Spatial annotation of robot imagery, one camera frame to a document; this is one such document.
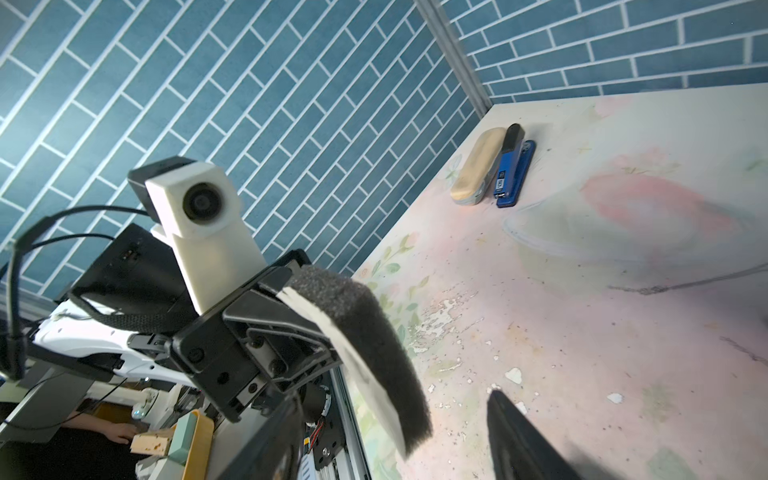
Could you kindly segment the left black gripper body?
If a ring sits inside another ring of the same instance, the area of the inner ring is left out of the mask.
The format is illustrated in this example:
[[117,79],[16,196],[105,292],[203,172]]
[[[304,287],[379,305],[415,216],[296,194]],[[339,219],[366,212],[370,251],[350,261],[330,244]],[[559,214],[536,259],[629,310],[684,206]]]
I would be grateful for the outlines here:
[[277,298],[310,263],[289,251],[174,334],[171,359],[229,422],[249,408],[274,411],[341,364],[319,327]]

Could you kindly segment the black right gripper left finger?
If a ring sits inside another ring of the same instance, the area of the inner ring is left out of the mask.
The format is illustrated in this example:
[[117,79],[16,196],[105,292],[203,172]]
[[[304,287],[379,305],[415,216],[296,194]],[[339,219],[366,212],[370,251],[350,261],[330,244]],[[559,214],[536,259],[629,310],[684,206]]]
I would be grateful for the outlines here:
[[220,479],[297,479],[304,439],[299,399],[285,400],[234,455]]

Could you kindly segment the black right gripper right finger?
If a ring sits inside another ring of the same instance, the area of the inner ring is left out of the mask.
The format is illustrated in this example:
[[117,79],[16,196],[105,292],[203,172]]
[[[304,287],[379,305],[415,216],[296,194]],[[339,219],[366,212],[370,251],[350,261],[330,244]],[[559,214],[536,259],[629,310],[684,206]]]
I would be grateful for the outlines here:
[[500,390],[487,402],[487,426],[497,479],[579,479],[577,472]]

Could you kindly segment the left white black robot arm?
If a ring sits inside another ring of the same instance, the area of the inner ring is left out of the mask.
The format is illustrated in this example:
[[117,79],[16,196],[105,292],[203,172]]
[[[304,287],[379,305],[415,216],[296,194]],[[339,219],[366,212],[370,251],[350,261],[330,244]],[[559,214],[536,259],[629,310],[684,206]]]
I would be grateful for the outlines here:
[[[76,370],[94,379],[101,373],[89,373],[85,367],[68,366],[68,354],[45,347],[42,337],[32,340],[31,330],[24,330],[26,320],[19,314],[17,302],[20,262],[37,245],[37,239],[58,221],[70,215],[92,211],[117,211],[150,216],[148,212],[121,206],[88,205],[67,209],[45,216],[28,228],[12,247],[7,266],[7,298],[9,317],[1,328],[1,373],[13,380],[23,378],[22,364],[26,356],[54,363],[62,368]],[[254,401],[265,398],[279,400],[295,393],[324,374],[339,366],[341,358],[330,340],[321,334],[317,326],[300,319],[295,311],[281,303],[276,288],[298,274],[291,270],[291,261],[298,266],[310,265],[303,250],[289,251],[273,265],[246,268],[246,280],[235,280],[234,273],[224,274],[224,280],[235,287],[225,288],[222,300],[209,307],[194,319],[186,311],[169,311],[162,314],[148,313],[149,307],[139,306],[137,314],[110,314],[98,310],[80,290],[72,289],[69,300],[86,313],[91,320],[113,330],[133,332],[127,341],[126,355],[134,355],[141,361],[151,357],[149,353],[162,351],[192,386],[203,392],[212,405],[229,421],[238,422],[241,413]],[[139,340],[158,337],[161,347],[149,343],[139,345]],[[272,363],[259,360],[254,353],[269,348],[272,360],[282,362],[273,369]]]

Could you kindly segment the person's hand outside cell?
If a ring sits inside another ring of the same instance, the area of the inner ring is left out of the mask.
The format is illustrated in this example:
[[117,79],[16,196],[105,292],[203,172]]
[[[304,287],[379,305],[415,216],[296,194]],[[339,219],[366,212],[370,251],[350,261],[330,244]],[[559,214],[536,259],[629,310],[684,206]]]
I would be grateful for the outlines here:
[[129,445],[139,433],[139,430],[133,424],[111,422],[104,423],[99,428],[99,431],[110,441],[122,445]]

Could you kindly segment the beige zippered pencil case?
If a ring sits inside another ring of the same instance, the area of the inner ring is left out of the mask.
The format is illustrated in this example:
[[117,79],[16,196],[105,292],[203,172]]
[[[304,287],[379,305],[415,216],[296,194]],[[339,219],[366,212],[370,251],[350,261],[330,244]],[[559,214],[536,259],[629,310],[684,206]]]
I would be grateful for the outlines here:
[[492,128],[483,132],[475,142],[450,190],[458,205],[476,205],[484,197],[498,166],[506,130]]

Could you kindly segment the aluminium corner post left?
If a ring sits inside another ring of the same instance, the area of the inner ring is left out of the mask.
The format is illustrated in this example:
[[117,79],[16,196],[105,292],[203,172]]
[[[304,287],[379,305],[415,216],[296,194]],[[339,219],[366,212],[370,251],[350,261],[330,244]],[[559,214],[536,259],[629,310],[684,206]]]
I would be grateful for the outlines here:
[[471,66],[458,39],[456,28],[450,23],[443,6],[437,0],[414,0],[414,5],[432,33],[473,109],[482,119],[492,108],[493,103],[475,69]]

